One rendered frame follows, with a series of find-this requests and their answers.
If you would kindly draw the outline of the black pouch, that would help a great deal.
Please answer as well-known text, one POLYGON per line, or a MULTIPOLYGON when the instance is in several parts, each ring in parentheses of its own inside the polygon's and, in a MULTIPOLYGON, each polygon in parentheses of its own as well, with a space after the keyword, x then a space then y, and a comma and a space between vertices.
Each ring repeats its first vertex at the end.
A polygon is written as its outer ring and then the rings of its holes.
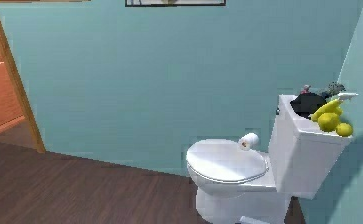
POLYGON ((290 102, 293 111, 300 117, 308 119, 321 106, 326 104, 326 100, 315 93, 300 94, 290 102))

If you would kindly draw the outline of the white toilet paper roll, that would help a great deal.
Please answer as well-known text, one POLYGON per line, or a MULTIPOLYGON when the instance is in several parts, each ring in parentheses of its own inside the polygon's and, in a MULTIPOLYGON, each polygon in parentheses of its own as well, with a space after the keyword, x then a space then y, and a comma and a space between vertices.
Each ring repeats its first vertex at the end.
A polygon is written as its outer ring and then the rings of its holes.
POLYGON ((256 133, 248 133, 238 140, 239 147, 242 150, 250 150, 259 142, 259 136, 256 133))

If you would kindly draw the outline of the dark green plant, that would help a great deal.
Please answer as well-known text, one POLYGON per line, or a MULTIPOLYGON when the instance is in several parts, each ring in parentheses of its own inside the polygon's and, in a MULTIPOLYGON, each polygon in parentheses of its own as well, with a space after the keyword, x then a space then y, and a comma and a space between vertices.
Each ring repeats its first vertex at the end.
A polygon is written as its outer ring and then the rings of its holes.
POLYGON ((332 82, 328 85, 327 89, 322 93, 324 98, 330 98, 339 94, 340 92, 345 91, 345 87, 341 83, 332 82))

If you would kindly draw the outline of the yellow round fruit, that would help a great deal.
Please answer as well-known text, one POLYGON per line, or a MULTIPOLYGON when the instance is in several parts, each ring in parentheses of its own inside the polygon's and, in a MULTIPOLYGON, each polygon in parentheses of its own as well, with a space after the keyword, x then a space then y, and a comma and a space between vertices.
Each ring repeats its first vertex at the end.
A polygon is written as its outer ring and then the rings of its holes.
POLYGON ((353 134, 353 127, 348 123, 340 123, 336 127, 336 133, 341 137, 349 137, 353 134))

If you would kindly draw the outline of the black framed wall picture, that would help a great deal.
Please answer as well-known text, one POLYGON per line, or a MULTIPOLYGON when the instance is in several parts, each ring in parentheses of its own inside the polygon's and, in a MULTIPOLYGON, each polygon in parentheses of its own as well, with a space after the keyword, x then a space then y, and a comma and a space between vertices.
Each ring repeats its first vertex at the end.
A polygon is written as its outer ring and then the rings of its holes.
POLYGON ((225 6, 227 0, 125 0, 125 6, 225 6))

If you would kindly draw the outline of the wooden door frame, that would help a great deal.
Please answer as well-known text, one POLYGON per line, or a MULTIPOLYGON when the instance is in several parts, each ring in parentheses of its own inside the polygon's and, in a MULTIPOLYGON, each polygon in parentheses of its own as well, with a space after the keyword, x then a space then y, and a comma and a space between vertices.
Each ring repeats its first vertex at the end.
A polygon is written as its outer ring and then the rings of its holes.
POLYGON ((26 122, 36 151, 46 148, 0 20, 0 133, 26 122))

